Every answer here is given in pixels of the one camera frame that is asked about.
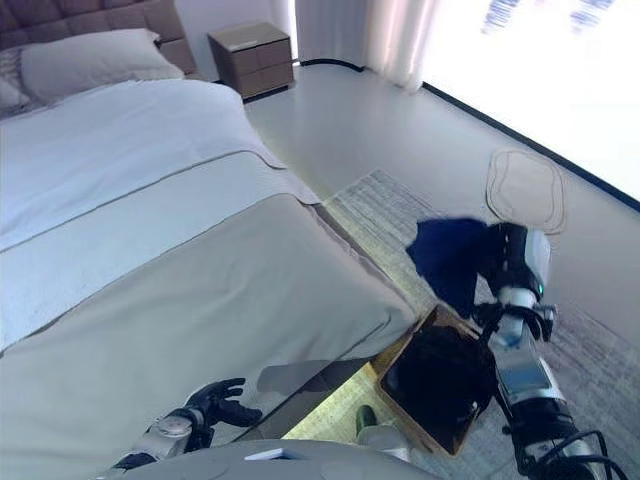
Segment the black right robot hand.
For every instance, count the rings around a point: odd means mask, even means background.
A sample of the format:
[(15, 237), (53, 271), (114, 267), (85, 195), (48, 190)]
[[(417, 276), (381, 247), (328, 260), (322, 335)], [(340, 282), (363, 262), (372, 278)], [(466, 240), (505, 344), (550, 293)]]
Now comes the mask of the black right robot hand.
[(548, 279), (550, 256), (550, 242), (542, 230), (497, 223), (486, 231), (477, 270), (495, 297), (505, 288), (519, 288), (540, 300)]

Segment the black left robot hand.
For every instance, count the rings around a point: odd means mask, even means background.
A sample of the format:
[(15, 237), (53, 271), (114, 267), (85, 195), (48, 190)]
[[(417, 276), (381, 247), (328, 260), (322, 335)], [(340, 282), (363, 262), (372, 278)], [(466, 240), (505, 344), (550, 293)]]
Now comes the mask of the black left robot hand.
[(251, 427), (262, 419), (263, 413), (242, 405), (238, 400), (243, 394), (245, 382), (245, 378), (232, 378), (207, 384), (193, 393), (184, 407), (197, 411), (207, 427), (220, 422), (236, 427)]

